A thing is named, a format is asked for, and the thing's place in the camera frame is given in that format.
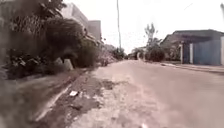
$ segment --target sky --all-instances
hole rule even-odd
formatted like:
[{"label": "sky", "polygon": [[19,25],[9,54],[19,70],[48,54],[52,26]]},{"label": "sky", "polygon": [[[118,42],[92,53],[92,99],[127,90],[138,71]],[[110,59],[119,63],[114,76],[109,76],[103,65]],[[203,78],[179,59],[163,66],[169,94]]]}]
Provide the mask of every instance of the sky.
[{"label": "sky", "polygon": [[[117,0],[64,0],[89,20],[101,20],[105,43],[119,46]],[[144,28],[154,23],[163,39],[175,30],[214,29],[224,32],[224,0],[119,0],[121,43],[126,53],[146,45]]]}]

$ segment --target dirt roadside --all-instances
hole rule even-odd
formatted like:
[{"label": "dirt roadside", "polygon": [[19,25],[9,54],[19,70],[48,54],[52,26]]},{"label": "dirt roadside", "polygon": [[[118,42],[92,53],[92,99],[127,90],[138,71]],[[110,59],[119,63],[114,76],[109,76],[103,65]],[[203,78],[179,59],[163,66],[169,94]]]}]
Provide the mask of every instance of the dirt roadside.
[{"label": "dirt roadside", "polygon": [[32,128],[36,112],[84,72],[77,69],[19,84],[12,82],[14,84],[2,85],[0,90],[2,122],[7,128]]},{"label": "dirt roadside", "polygon": [[111,90],[114,83],[107,80],[98,80],[85,73],[75,80],[53,106],[52,111],[38,122],[33,124],[35,128],[65,128],[93,108],[100,108],[96,96],[102,96],[102,88]]}]

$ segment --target bush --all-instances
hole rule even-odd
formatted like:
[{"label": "bush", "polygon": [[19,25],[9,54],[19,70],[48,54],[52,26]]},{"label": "bush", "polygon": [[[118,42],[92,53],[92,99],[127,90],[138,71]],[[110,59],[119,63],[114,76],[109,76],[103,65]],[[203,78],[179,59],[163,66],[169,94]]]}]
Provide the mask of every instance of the bush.
[{"label": "bush", "polygon": [[149,52],[146,54],[146,59],[152,60],[154,62],[160,62],[164,59],[164,57],[165,57],[165,52],[158,45],[155,45],[152,48],[150,48]]},{"label": "bush", "polygon": [[74,58],[74,63],[78,67],[91,67],[97,61],[98,57],[98,47],[96,46],[95,42],[89,39],[83,39],[79,48],[75,51],[77,54],[77,58]]},{"label": "bush", "polygon": [[122,60],[125,57],[124,49],[123,48],[116,48],[114,51],[112,51],[112,54],[115,59]]}]

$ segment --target road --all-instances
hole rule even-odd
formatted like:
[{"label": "road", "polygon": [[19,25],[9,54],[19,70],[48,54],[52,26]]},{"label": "road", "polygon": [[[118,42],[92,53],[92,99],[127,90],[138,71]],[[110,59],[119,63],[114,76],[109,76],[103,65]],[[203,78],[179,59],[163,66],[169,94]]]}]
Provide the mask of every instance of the road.
[{"label": "road", "polygon": [[224,76],[141,61],[99,68],[93,75],[117,82],[104,90],[101,109],[71,128],[223,128]]}]

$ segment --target wall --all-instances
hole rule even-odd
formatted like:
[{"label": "wall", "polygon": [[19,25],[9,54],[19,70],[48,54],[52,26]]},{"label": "wall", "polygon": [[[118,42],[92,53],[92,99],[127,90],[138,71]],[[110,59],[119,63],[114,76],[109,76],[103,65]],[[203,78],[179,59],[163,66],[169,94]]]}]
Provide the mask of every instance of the wall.
[{"label": "wall", "polygon": [[63,8],[61,10],[61,13],[63,17],[68,18],[68,19],[74,19],[78,21],[80,24],[88,28],[88,19],[86,16],[79,10],[79,8],[71,3],[67,4],[66,8]]},{"label": "wall", "polygon": [[221,65],[220,40],[194,43],[193,51],[194,64]]},{"label": "wall", "polygon": [[188,43],[183,44],[183,63],[190,63],[190,44]]},{"label": "wall", "polygon": [[101,21],[89,21],[88,31],[97,39],[101,40]]},{"label": "wall", "polygon": [[221,64],[224,65],[224,37],[221,38]]},{"label": "wall", "polygon": [[87,29],[89,35],[95,37],[97,40],[101,40],[100,20],[89,21],[87,17],[73,3],[67,4],[67,7],[63,8],[61,13],[65,18],[74,19],[78,21]]}]

